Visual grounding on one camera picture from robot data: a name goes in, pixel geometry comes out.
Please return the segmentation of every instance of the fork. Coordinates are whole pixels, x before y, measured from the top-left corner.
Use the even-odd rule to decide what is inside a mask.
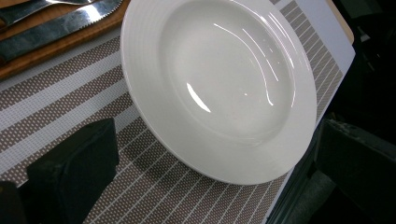
[[[0,8],[0,32],[33,13],[54,4],[87,5],[95,0],[35,0]]]

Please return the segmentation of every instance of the ceramic plate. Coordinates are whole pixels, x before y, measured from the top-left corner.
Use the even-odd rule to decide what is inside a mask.
[[[267,0],[134,0],[122,69],[141,117],[179,160],[239,185],[289,171],[316,121],[304,49]]]

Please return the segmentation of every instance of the wooden cutting board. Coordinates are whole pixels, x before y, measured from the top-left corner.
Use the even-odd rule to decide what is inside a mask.
[[[0,7],[8,7],[25,1],[26,0],[0,0]],[[122,4],[115,12],[93,25],[59,39],[41,49],[37,49],[17,59],[14,59],[8,62],[6,65],[0,66],[0,81],[17,75],[21,71],[30,68],[33,65],[46,61],[57,54],[65,52],[66,50],[71,49],[81,43],[102,35],[111,29],[119,27],[122,24],[122,19],[130,1],[131,0],[123,0]],[[67,12],[76,10],[79,7],[81,6],[56,5],[45,8],[31,17],[26,18],[24,21],[20,21],[19,23],[9,27],[8,30],[0,34],[0,41],[21,31],[34,27],[44,21],[52,20],[56,17],[62,16]]]

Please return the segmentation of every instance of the knife blade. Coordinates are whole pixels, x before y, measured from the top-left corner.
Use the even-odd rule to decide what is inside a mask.
[[[70,35],[114,12],[122,0],[101,0],[0,41],[0,66]]]

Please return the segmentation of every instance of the silverware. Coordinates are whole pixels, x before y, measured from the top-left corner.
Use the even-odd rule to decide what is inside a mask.
[[[0,41],[0,66],[101,20],[115,11],[121,2],[96,1]]]
[[[0,8],[0,20],[3,21],[0,22],[0,32],[33,13],[54,4],[87,5],[94,1],[95,0],[35,0],[10,7],[3,7]]]

